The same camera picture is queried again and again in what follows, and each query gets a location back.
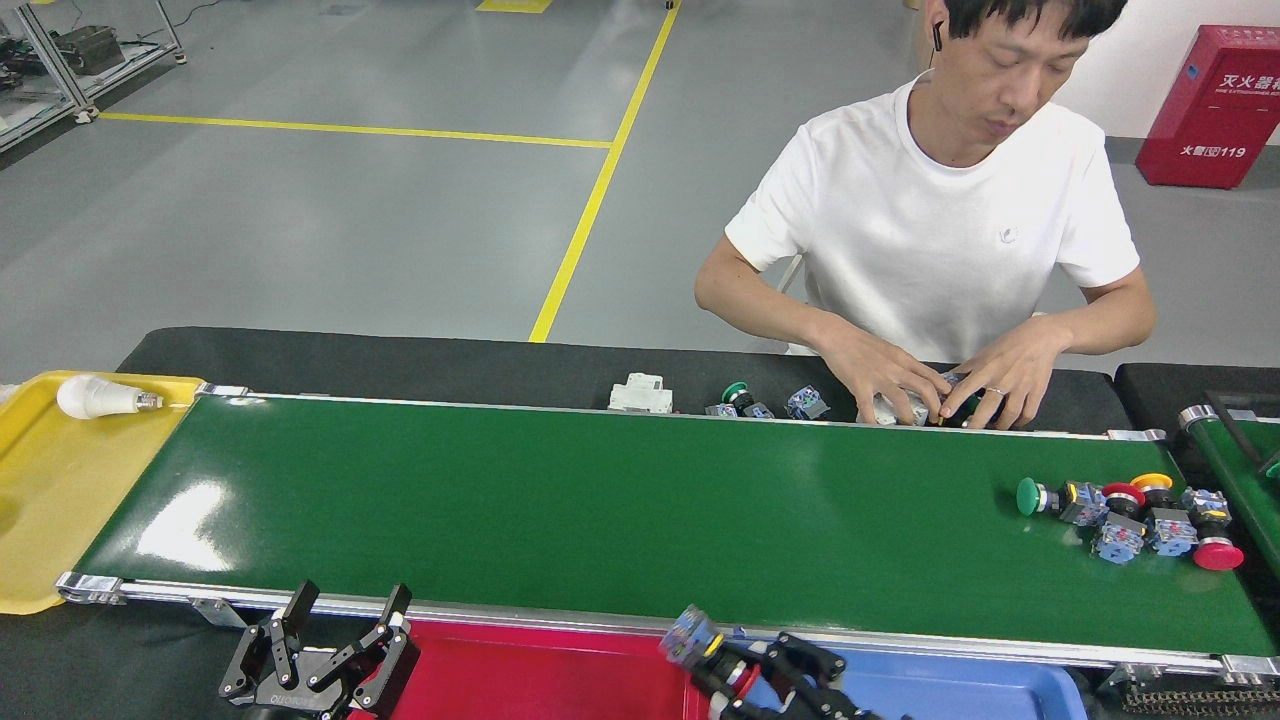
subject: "white wall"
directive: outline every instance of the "white wall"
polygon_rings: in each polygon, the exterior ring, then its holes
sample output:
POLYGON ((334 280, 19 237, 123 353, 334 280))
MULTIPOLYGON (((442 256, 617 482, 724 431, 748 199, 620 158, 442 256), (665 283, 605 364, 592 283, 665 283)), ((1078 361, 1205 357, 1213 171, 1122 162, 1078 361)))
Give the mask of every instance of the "white wall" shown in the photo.
MULTIPOLYGON (((1280 27, 1280 0, 1129 0, 1053 97, 1112 137, 1147 137, 1202 24, 1280 27)), ((1268 145, 1280 145, 1280 129, 1268 145)))

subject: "black chain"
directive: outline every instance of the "black chain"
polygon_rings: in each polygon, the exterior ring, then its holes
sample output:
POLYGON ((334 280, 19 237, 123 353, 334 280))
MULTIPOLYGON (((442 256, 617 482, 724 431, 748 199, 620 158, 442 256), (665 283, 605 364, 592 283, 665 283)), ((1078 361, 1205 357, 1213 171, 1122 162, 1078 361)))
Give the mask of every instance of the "black chain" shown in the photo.
POLYGON ((1190 717, 1231 717, 1280 710, 1280 691, 1138 691, 1130 683, 1124 694, 1124 710, 1139 715, 1184 715, 1190 717))

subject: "green conveyor belt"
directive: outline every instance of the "green conveyor belt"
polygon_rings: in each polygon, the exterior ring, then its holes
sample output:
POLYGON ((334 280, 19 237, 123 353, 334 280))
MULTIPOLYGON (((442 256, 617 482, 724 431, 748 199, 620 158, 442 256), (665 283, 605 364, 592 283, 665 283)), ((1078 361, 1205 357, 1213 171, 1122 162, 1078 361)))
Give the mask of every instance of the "green conveyor belt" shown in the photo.
MULTIPOLYGON (((1280 424, 1238 420, 1236 425, 1263 459, 1280 448, 1280 424)), ((1249 528, 1258 550, 1280 577, 1280 479, 1258 473, 1221 420, 1198 420, 1188 432, 1222 483, 1231 515, 1249 528)))
POLYGON ((78 568, 127 579, 1275 655, 1236 578, 1024 518, 1147 442, 202 397, 78 568))

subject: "epoxy floor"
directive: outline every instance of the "epoxy floor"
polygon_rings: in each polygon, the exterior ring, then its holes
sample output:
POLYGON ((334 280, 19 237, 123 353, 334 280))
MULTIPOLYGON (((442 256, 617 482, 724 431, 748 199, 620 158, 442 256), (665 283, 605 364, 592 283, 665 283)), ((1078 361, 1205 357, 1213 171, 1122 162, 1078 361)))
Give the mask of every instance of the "epoxy floor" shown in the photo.
MULTIPOLYGON (((777 351, 699 310, 694 274, 796 126, 914 76, 914 13, 479 1, 223 0, 179 28, 188 64, 0 156, 0 382, 197 324, 777 351)), ((1160 325, 1060 366, 1276 365, 1280 152, 1225 192, 1151 187, 1134 147, 1114 172, 1160 325)), ((1078 302, 1056 278, 1042 309, 1078 302)))

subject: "white light bulb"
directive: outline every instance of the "white light bulb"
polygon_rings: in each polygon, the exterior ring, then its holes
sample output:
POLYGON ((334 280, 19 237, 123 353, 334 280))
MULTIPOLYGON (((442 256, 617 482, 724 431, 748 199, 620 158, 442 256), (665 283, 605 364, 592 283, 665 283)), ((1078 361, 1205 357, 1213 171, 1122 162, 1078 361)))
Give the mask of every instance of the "white light bulb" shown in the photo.
POLYGON ((88 420, 102 415, 156 410, 164 406, 164 398, 154 392, 83 373, 68 378, 58 388, 58 406, 72 418, 88 420))

